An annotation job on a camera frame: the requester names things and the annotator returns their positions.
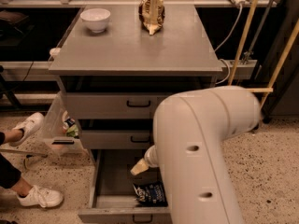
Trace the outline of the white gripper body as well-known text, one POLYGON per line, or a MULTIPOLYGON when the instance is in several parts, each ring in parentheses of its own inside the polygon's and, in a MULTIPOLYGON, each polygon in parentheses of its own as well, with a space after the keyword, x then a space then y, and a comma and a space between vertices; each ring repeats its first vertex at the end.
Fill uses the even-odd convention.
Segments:
POLYGON ((151 146, 144 155, 145 162, 150 168, 156 168, 159 166, 158 155, 156 146, 151 146))

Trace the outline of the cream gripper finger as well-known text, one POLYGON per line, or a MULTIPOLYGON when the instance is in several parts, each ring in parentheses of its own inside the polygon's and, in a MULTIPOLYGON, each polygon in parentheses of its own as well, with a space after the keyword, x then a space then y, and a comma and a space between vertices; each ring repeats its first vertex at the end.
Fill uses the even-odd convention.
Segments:
POLYGON ((146 172, 149 169, 147 162, 144 159, 140 159, 137 164, 131 169, 132 175, 139 175, 146 172))

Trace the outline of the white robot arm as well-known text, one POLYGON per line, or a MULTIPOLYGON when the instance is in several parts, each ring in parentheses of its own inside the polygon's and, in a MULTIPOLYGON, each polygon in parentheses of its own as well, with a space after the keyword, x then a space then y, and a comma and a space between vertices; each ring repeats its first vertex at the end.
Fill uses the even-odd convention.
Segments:
POLYGON ((258 99, 242 87, 169 96, 154 114, 154 145, 131 173, 160 169, 173 224, 244 224, 221 143, 259 120, 258 99))

